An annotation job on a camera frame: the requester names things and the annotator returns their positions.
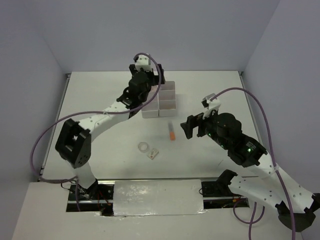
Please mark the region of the orange highlighter clear cap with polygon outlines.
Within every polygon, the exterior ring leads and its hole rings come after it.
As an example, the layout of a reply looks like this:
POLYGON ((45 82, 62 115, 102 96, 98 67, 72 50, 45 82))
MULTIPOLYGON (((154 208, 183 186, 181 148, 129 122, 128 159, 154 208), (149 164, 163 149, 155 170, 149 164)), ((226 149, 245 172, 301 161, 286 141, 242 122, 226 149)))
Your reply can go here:
POLYGON ((175 141, 176 140, 176 136, 175 136, 175 132, 174 132, 174 127, 173 127, 172 121, 168 121, 167 125, 168 125, 168 131, 169 131, 169 138, 170 138, 171 141, 175 141))

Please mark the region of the white red staple box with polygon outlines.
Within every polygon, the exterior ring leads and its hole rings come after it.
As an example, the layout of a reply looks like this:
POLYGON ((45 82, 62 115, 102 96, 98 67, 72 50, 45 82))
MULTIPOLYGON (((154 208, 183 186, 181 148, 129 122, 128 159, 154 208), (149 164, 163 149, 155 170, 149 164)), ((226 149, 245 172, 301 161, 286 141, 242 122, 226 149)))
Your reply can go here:
POLYGON ((147 157, 151 160, 153 160, 157 155, 159 154, 159 150, 156 148, 153 148, 150 150, 150 152, 147 154, 147 157))

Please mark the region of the clear tape roll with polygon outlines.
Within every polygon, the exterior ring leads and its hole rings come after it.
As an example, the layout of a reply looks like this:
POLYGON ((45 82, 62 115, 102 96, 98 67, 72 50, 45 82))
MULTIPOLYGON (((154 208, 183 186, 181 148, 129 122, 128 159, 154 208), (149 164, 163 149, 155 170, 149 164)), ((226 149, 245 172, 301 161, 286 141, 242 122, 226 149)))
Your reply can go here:
POLYGON ((146 153, 149 150, 149 144, 147 142, 140 142, 137 147, 141 153, 146 153))

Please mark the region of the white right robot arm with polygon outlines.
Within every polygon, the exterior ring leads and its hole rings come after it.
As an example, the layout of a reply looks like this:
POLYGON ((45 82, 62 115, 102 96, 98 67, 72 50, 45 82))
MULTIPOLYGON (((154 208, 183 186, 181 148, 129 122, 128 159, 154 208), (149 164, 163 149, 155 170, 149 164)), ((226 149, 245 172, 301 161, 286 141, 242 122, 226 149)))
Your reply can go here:
POLYGON ((190 115, 180 125, 187 139, 208 136, 227 151, 237 165, 259 177, 262 184, 247 182, 238 173, 226 169, 216 180, 223 196, 242 195, 277 211, 279 221, 300 233, 309 228, 320 208, 319 193, 312 193, 298 184, 279 166, 274 166, 271 154, 257 140, 242 132, 242 124, 230 113, 212 111, 190 115))

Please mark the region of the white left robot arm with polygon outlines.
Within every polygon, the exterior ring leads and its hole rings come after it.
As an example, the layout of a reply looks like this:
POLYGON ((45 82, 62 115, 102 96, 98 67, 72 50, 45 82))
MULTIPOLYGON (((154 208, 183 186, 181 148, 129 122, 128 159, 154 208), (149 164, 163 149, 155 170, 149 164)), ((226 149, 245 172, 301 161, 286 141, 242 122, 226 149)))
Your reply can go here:
POLYGON ((55 150, 72 167, 78 178, 79 192, 86 199, 95 198, 99 192, 98 180, 89 165, 92 142, 111 127, 135 116, 143 106, 150 103, 148 95, 151 88, 165 83, 162 65, 156 64, 156 68, 158 74, 154 74, 150 66, 131 64, 128 86, 111 106, 102 113, 79 121, 69 118, 63 123, 55 150))

